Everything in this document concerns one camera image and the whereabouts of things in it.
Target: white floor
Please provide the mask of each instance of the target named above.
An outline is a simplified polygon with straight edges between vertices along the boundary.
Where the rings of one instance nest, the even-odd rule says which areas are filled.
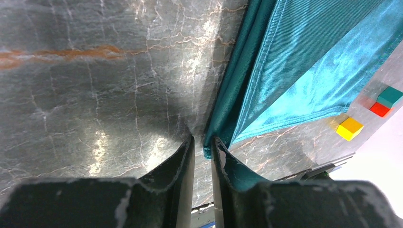
[[[334,180],[374,183],[386,195],[396,215],[403,218],[403,108],[330,176]]]

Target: teal block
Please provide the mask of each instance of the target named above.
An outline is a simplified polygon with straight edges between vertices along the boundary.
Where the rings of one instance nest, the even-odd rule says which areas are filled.
[[[379,95],[377,102],[391,109],[402,97],[403,92],[389,86]]]

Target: yellow cube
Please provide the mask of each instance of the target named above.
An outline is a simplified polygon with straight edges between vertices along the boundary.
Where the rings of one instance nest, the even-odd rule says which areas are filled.
[[[339,125],[336,132],[347,141],[350,141],[354,137],[356,137],[363,128],[364,126],[360,124],[357,120],[349,117]]]

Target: teal cloth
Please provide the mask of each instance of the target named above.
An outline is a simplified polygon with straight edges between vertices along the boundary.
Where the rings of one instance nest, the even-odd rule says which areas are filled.
[[[211,158],[213,135],[229,147],[382,2],[251,0],[206,133],[205,157]]]
[[[385,0],[245,130],[235,134],[232,143],[347,112],[351,102],[402,40],[402,12],[402,0]]]

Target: red block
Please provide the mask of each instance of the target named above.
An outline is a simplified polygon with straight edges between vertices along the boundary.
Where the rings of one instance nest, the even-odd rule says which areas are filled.
[[[393,111],[393,108],[389,109],[383,106],[381,103],[375,102],[375,104],[369,110],[378,116],[385,118],[391,111]]]

